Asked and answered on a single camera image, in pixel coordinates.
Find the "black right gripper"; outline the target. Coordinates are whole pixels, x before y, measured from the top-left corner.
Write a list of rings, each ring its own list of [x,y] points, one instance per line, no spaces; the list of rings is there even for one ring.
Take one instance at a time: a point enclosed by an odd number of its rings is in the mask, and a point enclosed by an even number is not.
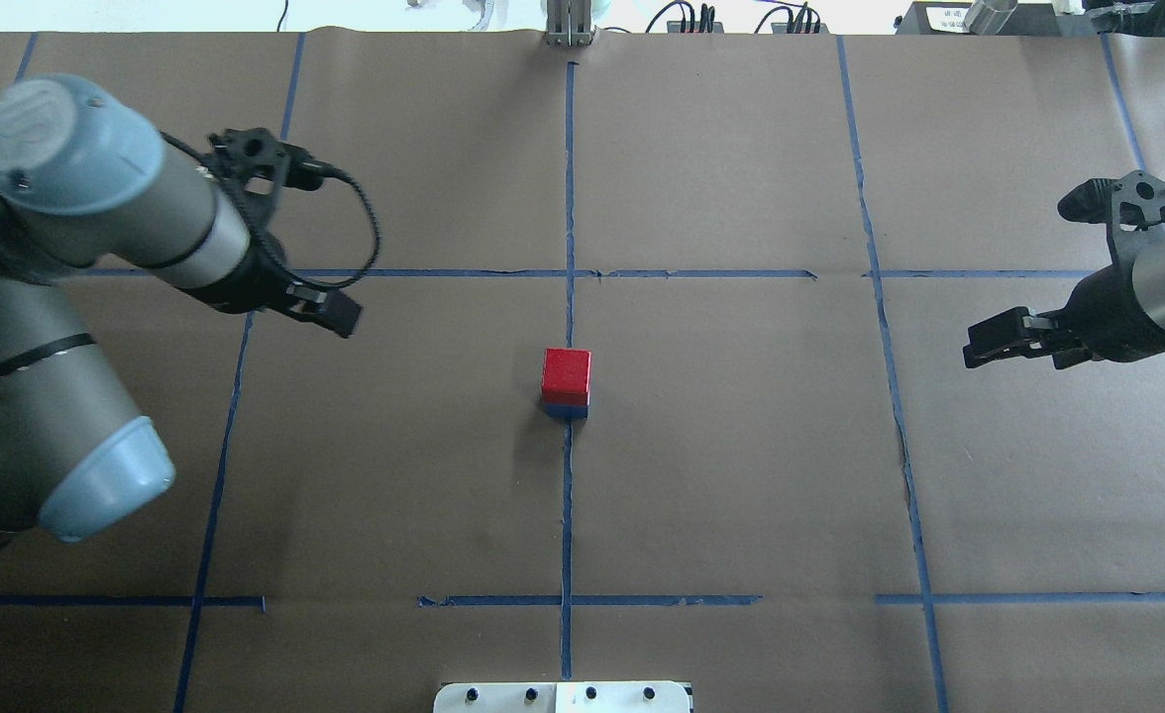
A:
[[[1117,267],[1104,267],[1078,281],[1062,308],[1035,313],[1009,308],[967,331],[963,363],[968,369],[1007,359],[1048,356],[1054,369],[1082,362],[1134,362],[1152,356],[1153,334],[1144,329]],[[1062,333],[1059,344],[1059,333]]]

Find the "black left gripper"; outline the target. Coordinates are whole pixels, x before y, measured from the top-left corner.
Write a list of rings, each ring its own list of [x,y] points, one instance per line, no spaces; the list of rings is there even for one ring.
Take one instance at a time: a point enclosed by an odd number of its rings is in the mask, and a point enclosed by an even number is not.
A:
[[[285,312],[291,308],[294,320],[309,322],[343,339],[355,333],[363,312],[361,303],[341,288],[292,283],[285,271],[285,250],[270,232],[266,232],[264,243],[249,240],[246,256],[224,278],[185,292],[221,313]]]

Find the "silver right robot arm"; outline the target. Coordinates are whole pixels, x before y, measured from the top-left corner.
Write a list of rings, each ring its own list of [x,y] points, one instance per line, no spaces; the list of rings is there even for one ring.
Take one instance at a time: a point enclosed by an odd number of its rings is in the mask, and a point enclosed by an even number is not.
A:
[[[1108,226],[1110,263],[1078,281],[1062,308],[1008,308],[967,330],[968,369],[1048,356],[1054,369],[1165,354],[1165,230]]]

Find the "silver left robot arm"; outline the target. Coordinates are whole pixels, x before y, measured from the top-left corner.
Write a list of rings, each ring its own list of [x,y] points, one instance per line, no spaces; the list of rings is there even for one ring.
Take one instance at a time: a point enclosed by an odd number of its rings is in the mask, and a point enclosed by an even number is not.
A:
[[[0,94],[0,551],[41,529],[78,543],[171,488],[176,470],[62,284],[101,257],[221,313],[270,310],[350,337],[352,278],[294,271],[268,230],[285,189],[353,190],[341,167],[264,128],[224,130],[202,153],[78,75],[35,75]]]

